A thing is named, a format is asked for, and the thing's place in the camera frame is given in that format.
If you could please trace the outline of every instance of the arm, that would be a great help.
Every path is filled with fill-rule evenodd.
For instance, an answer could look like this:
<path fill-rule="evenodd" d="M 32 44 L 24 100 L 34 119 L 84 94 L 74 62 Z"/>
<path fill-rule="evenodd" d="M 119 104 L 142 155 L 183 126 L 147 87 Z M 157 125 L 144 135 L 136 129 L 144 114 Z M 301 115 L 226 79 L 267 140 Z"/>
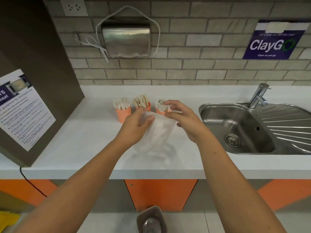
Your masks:
<path fill-rule="evenodd" d="M 141 126 L 144 109 L 128 116 L 118 135 L 101 152 L 65 181 L 35 209 L 14 233 L 75 233 L 91 211 L 122 154 L 140 141 L 153 122 L 149 117 Z"/>
<path fill-rule="evenodd" d="M 166 101 L 165 116 L 178 121 L 199 148 L 206 179 L 226 233 L 286 233 L 258 192 L 231 161 L 217 138 L 199 117 L 180 101 Z"/>

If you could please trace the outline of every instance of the black cable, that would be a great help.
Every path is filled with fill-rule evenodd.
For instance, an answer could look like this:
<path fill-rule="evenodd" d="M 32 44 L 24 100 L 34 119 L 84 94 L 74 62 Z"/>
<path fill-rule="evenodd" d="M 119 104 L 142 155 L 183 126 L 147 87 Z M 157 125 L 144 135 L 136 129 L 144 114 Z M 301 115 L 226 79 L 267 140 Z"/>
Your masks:
<path fill-rule="evenodd" d="M 25 178 L 25 180 L 26 180 L 30 185 L 33 186 L 33 188 L 35 188 L 35 189 L 36 189 L 37 191 L 39 191 L 42 195 L 44 195 L 45 197 L 47 197 L 41 190 L 39 190 L 34 184 L 31 183 L 31 181 L 29 181 L 29 180 L 25 177 L 25 175 L 24 175 L 23 172 L 21 171 L 21 167 L 20 167 L 20 173 L 21 173 L 21 175 Z"/>

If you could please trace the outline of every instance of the electrical outlet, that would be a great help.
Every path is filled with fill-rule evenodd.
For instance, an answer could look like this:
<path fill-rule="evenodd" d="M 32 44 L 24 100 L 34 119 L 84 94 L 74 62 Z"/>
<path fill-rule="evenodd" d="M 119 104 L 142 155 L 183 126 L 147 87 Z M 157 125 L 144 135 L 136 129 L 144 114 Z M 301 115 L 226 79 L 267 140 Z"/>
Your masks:
<path fill-rule="evenodd" d="M 60 0 L 66 16 L 88 16 L 84 0 Z"/>

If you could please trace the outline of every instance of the white cable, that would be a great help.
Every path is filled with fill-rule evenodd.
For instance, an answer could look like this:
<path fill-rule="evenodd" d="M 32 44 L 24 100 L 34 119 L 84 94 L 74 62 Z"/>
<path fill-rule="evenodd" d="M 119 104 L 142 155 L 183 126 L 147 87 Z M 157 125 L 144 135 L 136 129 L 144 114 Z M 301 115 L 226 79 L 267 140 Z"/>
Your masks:
<path fill-rule="evenodd" d="M 149 19 L 150 21 L 152 21 L 153 23 L 155 23 L 155 24 L 157 25 L 157 27 L 158 27 L 158 29 L 159 29 L 158 45 L 157 45 L 157 47 L 156 47 L 156 50 L 155 50 L 154 54 L 151 56 L 151 57 L 154 57 L 154 56 L 156 55 L 156 53 L 158 52 L 158 48 L 159 48 L 159 44 L 160 44 L 160 34 L 161 34 L 160 26 L 159 26 L 159 24 L 158 24 L 156 21 L 154 21 L 153 19 L 149 18 L 148 16 L 146 16 L 145 14 L 143 14 L 141 11 L 137 10 L 135 7 L 132 7 L 132 6 L 123 6 L 122 8 L 120 8 L 119 10 L 117 10 L 116 12 L 114 12 L 114 13 L 112 13 L 111 15 L 108 15 L 107 17 L 105 17 L 104 19 L 102 19 L 102 21 L 100 21 L 100 22 L 96 25 L 96 28 L 95 28 L 95 33 L 96 33 L 96 38 L 97 38 L 97 40 L 96 40 L 95 38 L 93 38 L 91 35 L 86 35 L 86 37 L 85 37 L 86 43 L 83 43 L 83 42 L 80 42 L 80 40 L 79 40 L 79 38 L 78 38 L 78 35 L 76 34 L 76 35 L 75 35 L 76 41 L 78 41 L 78 42 L 80 42 L 81 44 L 84 44 L 84 45 L 89 45 L 89 46 L 94 46 L 94 47 L 99 48 L 100 51 L 103 53 L 103 55 L 104 55 L 106 61 L 109 63 L 109 60 L 108 60 L 108 58 L 107 58 L 107 56 L 106 56 L 106 55 L 108 55 L 108 51 L 107 51 L 107 49 L 105 49 L 103 46 L 101 46 L 101 44 L 100 44 L 100 42 L 99 42 L 99 38 L 98 38 L 97 29 L 98 29 L 98 27 L 99 27 L 105 20 L 107 20 L 108 18 L 114 16 L 115 14 L 118 14 L 120 11 L 124 10 L 125 8 L 131 8 L 131 9 L 137 11 L 139 14 L 141 14 L 142 16 L 144 16 L 145 18 Z M 89 40 L 87 39 L 88 37 L 92 38 L 96 44 L 90 43 Z"/>

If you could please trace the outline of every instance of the tile floor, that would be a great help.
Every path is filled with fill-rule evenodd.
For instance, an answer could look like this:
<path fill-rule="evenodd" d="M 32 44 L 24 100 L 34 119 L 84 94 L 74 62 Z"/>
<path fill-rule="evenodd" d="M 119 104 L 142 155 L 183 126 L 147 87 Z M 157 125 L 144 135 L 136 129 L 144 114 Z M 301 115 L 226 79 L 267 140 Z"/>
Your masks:
<path fill-rule="evenodd" d="M 138 213 L 90 213 L 78 233 L 137 233 Z M 197 211 L 164 213 L 168 233 L 225 233 L 217 212 Z M 288 233 L 307 233 L 311 229 L 311 212 L 277 213 Z M 4 233 L 11 233 L 14 226 Z"/>

